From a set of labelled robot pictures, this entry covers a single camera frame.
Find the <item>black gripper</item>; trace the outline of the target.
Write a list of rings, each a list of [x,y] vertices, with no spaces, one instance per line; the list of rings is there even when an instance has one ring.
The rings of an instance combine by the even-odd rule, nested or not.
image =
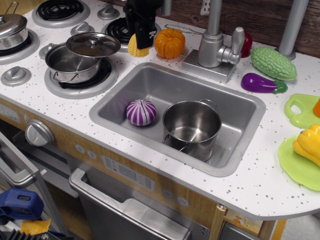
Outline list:
[[[128,0],[124,6],[127,28],[136,35],[138,49],[150,48],[157,34],[156,11],[163,0]]]

